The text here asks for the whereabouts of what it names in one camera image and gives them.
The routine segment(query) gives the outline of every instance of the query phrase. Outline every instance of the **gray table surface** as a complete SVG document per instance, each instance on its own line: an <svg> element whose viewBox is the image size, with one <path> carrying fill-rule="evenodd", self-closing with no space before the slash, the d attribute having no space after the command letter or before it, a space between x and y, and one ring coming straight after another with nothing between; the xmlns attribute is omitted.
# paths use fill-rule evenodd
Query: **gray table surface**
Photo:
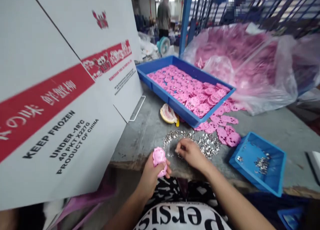
<svg viewBox="0 0 320 230"><path fill-rule="evenodd" d="M144 163L157 146L163 146L166 134L176 129L174 124L165 123L160 116L160 108L164 102L146 85L144 96L146 99L134 122L129 122L122 133L110 165L118 168L141 170ZM320 186L317 184L308 162L306 152L320 149L320 137L298 119L287 108L269 111L257 116L250 116L246 111L230 112L225 115L236 117L238 125L235 130L243 137L252 131L287 153L285 174L283 180L284 192L292 195L304 195L319 198ZM180 123L179 129L192 131L186 123ZM177 141L172 141L167 148L169 155L173 155ZM241 174L231 165L229 159L234 148L222 145L219 153L213 156L212 163L224 176L241 188L254 190ZM176 155L168 156L171 161L173 176L187 179L201 179L201 175Z"/></svg>

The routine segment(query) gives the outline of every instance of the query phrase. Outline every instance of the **clear plastic bag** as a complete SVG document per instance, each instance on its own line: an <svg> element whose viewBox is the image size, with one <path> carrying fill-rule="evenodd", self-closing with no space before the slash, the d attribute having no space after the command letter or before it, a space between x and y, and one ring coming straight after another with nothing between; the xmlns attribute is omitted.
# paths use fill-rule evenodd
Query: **clear plastic bag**
<svg viewBox="0 0 320 230"><path fill-rule="evenodd" d="M292 68L299 96L320 84L320 34L298 40L293 49Z"/></svg>
<svg viewBox="0 0 320 230"><path fill-rule="evenodd" d="M248 24L203 30L186 47L183 59L236 87L232 98L251 115L275 110L298 96L292 69L296 40L250 34Z"/></svg>
<svg viewBox="0 0 320 230"><path fill-rule="evenodd" d="M151 37L145 33L138 32L138 35L142 41L151 42Z"/></svg>

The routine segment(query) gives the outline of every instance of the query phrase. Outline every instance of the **blue metal post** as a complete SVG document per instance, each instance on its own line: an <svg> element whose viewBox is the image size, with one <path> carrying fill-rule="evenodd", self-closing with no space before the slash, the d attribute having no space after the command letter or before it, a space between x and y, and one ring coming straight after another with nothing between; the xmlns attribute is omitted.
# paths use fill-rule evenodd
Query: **blue metal post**
<svg viewBox="0 0 320 230"><path fill-rule="evenodd" d="M181 54L184 52L185 45L186 45L187 28L189 24L191 2L192 0L184 0L184 3L183 3L179 57L181 57Z"/></svg>

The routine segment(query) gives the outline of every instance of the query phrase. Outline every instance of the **white cardboard box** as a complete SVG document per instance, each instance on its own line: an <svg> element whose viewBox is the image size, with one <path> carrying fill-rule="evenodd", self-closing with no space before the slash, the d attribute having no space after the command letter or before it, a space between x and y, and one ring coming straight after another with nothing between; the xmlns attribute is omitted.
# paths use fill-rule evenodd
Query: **white cardboard box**
<svg viewBox="0 0 320 230"><path fill-rule="evenodd" d="M112 64L112 56L108 48L127 41L132 51L130 68L134 69L133 76L124 86L124 90L112 95L115 107L123 118L128 121L142 95L141 84L134 67L134 59L142 60L138 33L135 25L131 0L38 0L49 17L55 23L62 35L66 38L75 53L82 62L103 57L108 52L109 62ZM128 72L122 71L112 81L106 80L112 77L122 68L121 63L115 63L117 70L108 71L103 76L103 81L97 81L102 92L114 92L119 80ZM89 72L96 72L96 66L92 65Z"/></svg>
<svg viewBox="0 0 320 230"><path fill-rule="evenodd" d="M0 20L0 210L95 191L142 94L127 33L72 46L85 69L36 0Z"/></svg>

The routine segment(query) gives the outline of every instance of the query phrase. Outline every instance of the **cardboard box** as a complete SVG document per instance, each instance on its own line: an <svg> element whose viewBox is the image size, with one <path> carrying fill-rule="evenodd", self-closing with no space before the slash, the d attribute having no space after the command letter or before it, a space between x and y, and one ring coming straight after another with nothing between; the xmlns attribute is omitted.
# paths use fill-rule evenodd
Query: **cardboard box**
<svg viewBox="0 0 320 230"><path fill-rule="evenodd" d="M114 92L112 101L128 121L142 95L133 60L142 60L138 33L131 0L38 0L90 73L98 72L98 64L108 80L97 81L102 92ZM128 71L123 66L130 62L132 78L117 93L121 80ZM131 89L136 92L127 94Z"/></svg>

